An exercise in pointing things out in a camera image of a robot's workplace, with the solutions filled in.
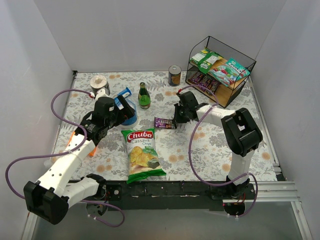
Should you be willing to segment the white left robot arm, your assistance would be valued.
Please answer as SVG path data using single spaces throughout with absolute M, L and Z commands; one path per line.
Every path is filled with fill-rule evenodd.
M 123 96 L 118 96 L 117 100 L 120 106 L 113 98 L 99 97 L 94 110 L 84 116 L 72 136 L 66 155 L 36 182 L 26 183 L 23 193 L 30 212 L 56 225 L 76 203 L 88 197 L 103 198 L 106 180 L 97 174 L 91 173 L 72 185 L 68 183 L 82 161 L 107 136 L 108 130 L 135 115 L 135 110 Z

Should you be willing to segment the teal Fox's candy bag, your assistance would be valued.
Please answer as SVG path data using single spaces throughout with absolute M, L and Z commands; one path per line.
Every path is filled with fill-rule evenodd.
M 230 58 L 226 63 L 212 68 L 209 73 L 226 87 L 250 75 L 250 71 L 234 58 Z

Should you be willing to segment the purple m&m bag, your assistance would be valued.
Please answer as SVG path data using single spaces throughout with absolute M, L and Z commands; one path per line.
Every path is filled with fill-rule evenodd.
M 208 86 L 211 84 L 212 81 L 213 81 L 213 78 L 210 75 L 205 75 L 198 82 L 198 85 L 208 88 Z
M 154 127 L 157 129 L 176 129 L 177 125 L 172 119 L 154 118 Z
M 211 83 L 207 86 L 207 89 L 210 90 L 213 94 L 217 91 L 220 86 L 220 82 L 216 80 L 212 80 Z
M 192 77 L 188 79 L 188 82 L 192 85 L 198 85 L 203 77 L 204 74 L 200 71 L 197 71 Z

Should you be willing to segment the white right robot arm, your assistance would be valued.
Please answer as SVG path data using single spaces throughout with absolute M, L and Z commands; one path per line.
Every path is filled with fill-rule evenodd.
M 207 103 L 198 103 L 191 91 L 182 93 L 180 89 L 176 95 L 179 102 L 174 105 L 173 122 L 175 124 L 196 122 L 188 146 L 189 164 L 194 175 L 202 183 L 212 188 L 222 188 L 224 195 L 230 197 L 243 195 L 250 183 L 251 159 L 263 140 L 262 132 L 249 110 L 246 108 L 227 110 Z M 210 183 L 203 180 L 194 168 L 192 144 L 194 135 L 201 123 L 222 128 L 227 145 L 232 152 L 230 170 L 223 183 Z

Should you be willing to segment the purple M&M bag front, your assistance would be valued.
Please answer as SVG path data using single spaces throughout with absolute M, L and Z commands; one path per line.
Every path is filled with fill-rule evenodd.
M 188 82 L 192 85 L 198 85 L 203 77 L 204 74 L 200 71 L 197 71 L 192 77 L 188 79 Z

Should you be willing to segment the green candy bag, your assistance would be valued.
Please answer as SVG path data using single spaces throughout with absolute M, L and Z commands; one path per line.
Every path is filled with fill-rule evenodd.
M 222 58 L 223 57 L 215 51 L 211 51 L 209 48 L 205 47 L 203 50 L 190 57 L 189 62 L 196 65 L 200 72 L 207 74 L 214 63 Z

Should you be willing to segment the green glass bottle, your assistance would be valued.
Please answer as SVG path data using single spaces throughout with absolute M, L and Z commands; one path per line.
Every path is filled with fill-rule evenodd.
M 139 84 L 139 92 L 138 92 L 138 102 L 139 102 L 139 106 L 142 109 L 148 109 L 151 105 L 151 98 L 150 98 L 150 94 L 146 89 L 146 84 L 144 82 L 141 82 Z

